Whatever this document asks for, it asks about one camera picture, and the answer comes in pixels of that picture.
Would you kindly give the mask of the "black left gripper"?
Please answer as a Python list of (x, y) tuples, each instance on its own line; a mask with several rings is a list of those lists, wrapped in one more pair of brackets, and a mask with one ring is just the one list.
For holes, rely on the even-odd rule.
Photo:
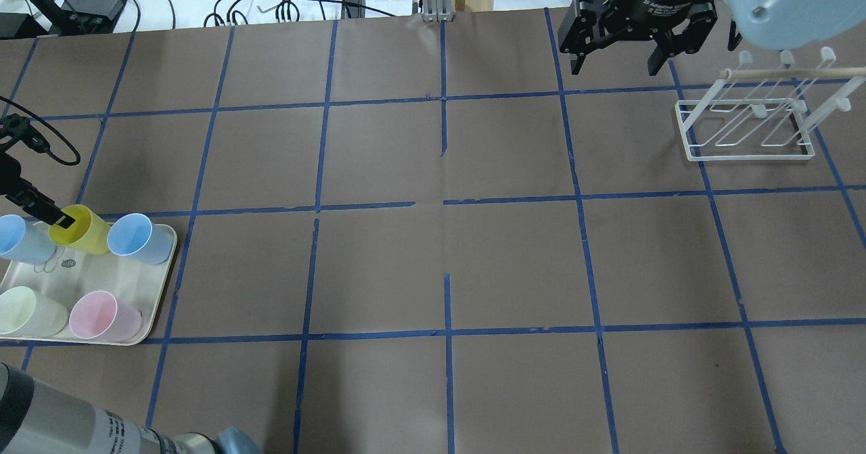
[(41, 222), (69, 229), (75, 223), (74, 217), (30, 182), (24, 182), (21, 172), (21, 164), (15, 158), (1, 153), (1, 195), (9, 197), (10, 202)]

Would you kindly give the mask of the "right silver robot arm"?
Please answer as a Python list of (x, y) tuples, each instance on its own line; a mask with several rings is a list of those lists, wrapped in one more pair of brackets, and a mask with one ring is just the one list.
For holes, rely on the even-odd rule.
[[(746, 40), (770, 50), (802, 47), (864, 20), (864, 0), (723, 0), (732, 14), (728, 50)], [(579, 74), (587, 57), (620, 41), (652, 41), (647, 73), (701, 50), (718, 20), (715, 0), (572, 0), (557, 32), (560, 53)]]

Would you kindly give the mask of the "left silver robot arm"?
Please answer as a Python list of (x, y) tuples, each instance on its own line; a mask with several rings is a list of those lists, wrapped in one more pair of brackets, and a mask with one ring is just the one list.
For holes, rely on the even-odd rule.
[[(143, 214), (106, 223), (89, 208), (58, 208), (2, 154), (2, 194), (39, 219), (2, 218), (2, 334), (132, 345), (148, 334), (177, 234)], [(242, 430), (216, 439), (165, 436), (2, 364), (3, 453), (258, 453)]]

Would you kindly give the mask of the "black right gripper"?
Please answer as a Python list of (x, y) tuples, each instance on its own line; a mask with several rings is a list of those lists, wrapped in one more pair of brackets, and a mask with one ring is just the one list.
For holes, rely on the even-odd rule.
[[(680, 34), (672, 30), (689, 20)], [(559, 51), (570, 57), (578, 75), (590, 53), (616, 42), (625, 33), (634, 40), (656, 42), (647, 73), (656, 76), (680, 53), (694, 54), (718, 20), (714, 0), (572, 0), (559, 27)]]

